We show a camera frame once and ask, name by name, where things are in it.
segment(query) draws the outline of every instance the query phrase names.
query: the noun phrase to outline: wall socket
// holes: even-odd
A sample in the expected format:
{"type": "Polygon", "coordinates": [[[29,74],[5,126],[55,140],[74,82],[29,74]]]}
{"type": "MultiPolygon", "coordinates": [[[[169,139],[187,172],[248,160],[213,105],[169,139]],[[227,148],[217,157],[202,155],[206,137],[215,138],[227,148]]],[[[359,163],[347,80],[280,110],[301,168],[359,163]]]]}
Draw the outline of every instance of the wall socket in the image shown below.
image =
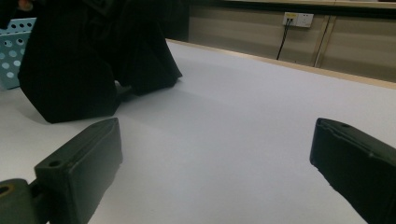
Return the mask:
{"type": "Polygon", "coordinates": [[[309,28],[311,27],[312,20],[314,19],[314,14],[285,12],[285,16],[283,17],[284,25],[286,25],[288,19],[292,20],[290,26],[309,28]]]}

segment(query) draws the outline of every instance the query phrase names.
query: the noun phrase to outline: table surface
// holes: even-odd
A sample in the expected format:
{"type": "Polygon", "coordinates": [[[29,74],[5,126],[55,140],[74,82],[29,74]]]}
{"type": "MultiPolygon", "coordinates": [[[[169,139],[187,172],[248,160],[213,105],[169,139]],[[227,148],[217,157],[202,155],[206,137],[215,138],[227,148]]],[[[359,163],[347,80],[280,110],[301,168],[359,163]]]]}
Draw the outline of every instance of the table surface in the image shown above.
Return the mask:
{"type": "MultiPolygon", "coordinates": [[[[129,97],[124,162],[90,223],[364,223],[310,164],[317,118],[396,147],[396,91],[169,43],[184,77],[129,97]]],[[[0,92],[0,180],[33,167],[90,124],[48,124],[20,89],[0,92]]]]}

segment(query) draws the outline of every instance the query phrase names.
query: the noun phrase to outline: wall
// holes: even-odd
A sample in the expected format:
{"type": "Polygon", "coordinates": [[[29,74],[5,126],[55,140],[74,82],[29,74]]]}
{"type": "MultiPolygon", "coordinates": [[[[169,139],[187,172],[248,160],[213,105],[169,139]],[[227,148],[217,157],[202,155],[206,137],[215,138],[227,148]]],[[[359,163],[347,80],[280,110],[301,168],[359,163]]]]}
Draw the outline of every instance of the wall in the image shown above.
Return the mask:
{"type": "MultiPolygon", "coordinates": [[[[284,12],[191,7],[190,42],[275,59],[284,12]]],[[[396,82],[396,22],[315,15],[290,27],[279,60],[396,82]]]]}

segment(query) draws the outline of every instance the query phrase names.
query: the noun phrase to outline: black cloth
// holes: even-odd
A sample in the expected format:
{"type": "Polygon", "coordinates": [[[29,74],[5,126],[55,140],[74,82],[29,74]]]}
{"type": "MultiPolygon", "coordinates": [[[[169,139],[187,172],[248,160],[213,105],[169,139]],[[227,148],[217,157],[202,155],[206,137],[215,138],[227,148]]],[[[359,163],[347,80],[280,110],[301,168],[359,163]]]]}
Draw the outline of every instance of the black cloth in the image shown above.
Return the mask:
{"type": "Polygon", "coordinates": [[[56,123],[113,115],[115,81],[137,95],[173,87],[181,73],[159,22],[181,8],[177,0],[127,0],[108,19],[80,0],[47,1],[22,60],[22,91],[56,123]]]}

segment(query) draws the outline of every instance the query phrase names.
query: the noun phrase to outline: power cord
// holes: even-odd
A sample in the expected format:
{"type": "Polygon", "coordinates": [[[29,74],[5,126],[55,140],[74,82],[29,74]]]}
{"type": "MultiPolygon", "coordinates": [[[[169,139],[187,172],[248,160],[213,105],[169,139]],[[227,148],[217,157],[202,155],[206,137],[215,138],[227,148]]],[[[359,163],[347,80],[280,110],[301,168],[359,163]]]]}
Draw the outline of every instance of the power cord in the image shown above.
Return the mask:
{"type": "Polygon", "coordinates": [[[293,22],[293,19],[286,19],[285,31],[283,32],[282,44],[280,45],[279,52],[277,53],[277,56],[276,56],[277,60],[279,60],[280,51],[282,51],[282,49],[283,49],[283,45],[285,44],[285,40],[286,40],[286,35],[288,34],[288,30],[289,30],[289,27],[292,22],[293,22]]]}

